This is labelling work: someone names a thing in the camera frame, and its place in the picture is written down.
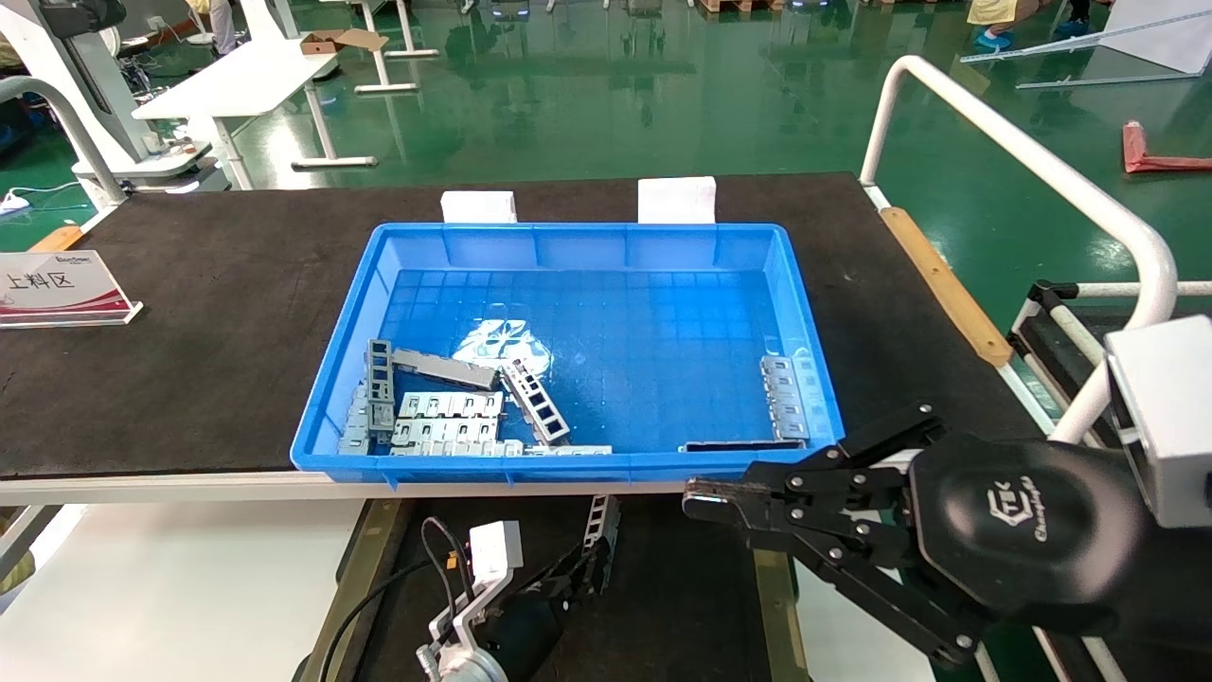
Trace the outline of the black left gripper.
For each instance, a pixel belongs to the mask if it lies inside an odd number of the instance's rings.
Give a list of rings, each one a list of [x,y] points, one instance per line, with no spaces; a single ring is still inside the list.
[[[612,558],[598,548],[573,548],[545,567],[541,581],[507,594],[481,624],[481,648],[507,681],[528,681],[558,648],[571,608],[608,588]]]

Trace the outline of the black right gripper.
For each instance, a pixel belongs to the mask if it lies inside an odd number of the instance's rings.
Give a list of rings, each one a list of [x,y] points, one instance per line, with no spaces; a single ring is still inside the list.
[[[891,460],[922,449],[908,470],[917,548],[993,617],[1210,648],[1210,531],[1161,527],[1122,457],[945,432],[933,406],[901,407],[799,462],[753,462],[734,480],[694,476],[684,512],[788,554],[936,664],[961,667],[974,661],[978,629],[845,548],[844,535],[807,526],[810,512],[896,508],[908,483]]]

